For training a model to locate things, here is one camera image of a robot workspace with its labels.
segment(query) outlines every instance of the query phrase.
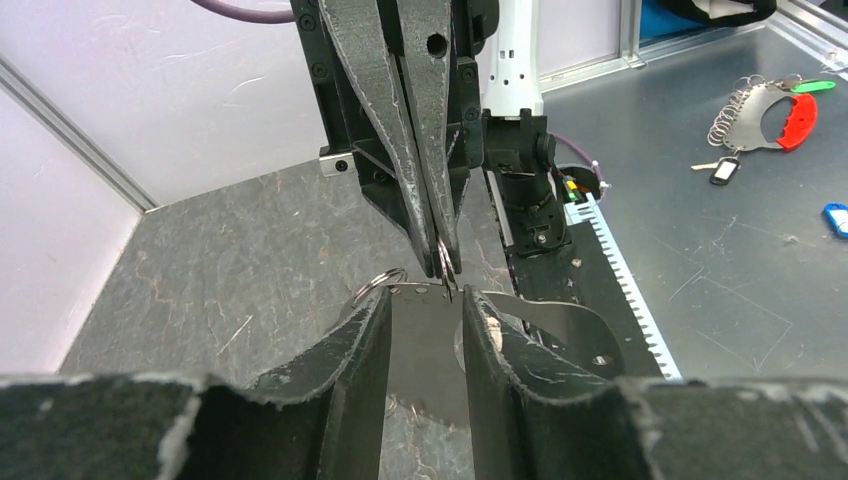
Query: black key tag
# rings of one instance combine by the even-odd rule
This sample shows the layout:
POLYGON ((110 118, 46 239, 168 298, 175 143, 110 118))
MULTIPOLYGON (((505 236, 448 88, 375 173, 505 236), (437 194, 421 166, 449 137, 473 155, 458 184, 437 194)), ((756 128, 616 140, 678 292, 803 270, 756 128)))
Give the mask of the black key tag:
POLYGON ((710 183, 724 186, 730 183, 730 179, 739 170, 739 160, 733 157, 723 157, 718 161, 718 166, 710 176, 710 183))

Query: red handle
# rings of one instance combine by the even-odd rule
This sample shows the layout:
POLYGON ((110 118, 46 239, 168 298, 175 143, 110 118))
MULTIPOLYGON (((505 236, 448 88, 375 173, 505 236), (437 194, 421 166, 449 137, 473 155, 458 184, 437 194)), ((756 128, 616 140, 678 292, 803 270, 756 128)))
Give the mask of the red handle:
POLYGON ((795 105, 792 106, 786 126, 783 127, 783 136, 777 139, 777 143, 787 152, 798 148, 810 136, 819 114, 816 99, 809 93, 792 97, 792 99, 795 105))

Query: black bag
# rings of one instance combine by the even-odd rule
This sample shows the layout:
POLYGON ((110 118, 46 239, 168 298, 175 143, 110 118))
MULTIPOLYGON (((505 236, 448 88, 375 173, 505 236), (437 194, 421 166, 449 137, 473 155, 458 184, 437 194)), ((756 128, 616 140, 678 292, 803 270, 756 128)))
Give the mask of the black bag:
POLYGON ((659 0, 678 16, 709 27, 738 27, 765 20, 777 0, 659 0))

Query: white panel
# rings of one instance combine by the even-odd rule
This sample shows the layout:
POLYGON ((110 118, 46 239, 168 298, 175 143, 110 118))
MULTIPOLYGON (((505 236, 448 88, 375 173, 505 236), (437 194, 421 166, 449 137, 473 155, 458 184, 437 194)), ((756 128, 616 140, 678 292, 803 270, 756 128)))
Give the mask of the white panel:
POLYGON ((0 373, 59 367, 138 219, 0 92, 0 373))
POLYGON ((293 25, 188 0, 0 1, 0 52, 163 204, 326 143, 293 25))
MULTIPOLYGON (((538 1, 539 75, 618 53, 621 0, 538 1)), ((483 90, 488 83, 489 47, 487 43, 477 56, 483 90)))

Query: green key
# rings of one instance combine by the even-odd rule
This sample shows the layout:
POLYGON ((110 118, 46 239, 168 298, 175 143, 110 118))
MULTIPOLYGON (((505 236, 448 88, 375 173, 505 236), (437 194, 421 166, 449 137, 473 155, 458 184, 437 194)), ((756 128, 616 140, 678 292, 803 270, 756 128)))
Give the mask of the green key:
POLYGON ((830 90, 836 87, 836 82, 830 80, 817 80, 807 83, 799 83, 792 87, 792 93, 813 93, 830 90))

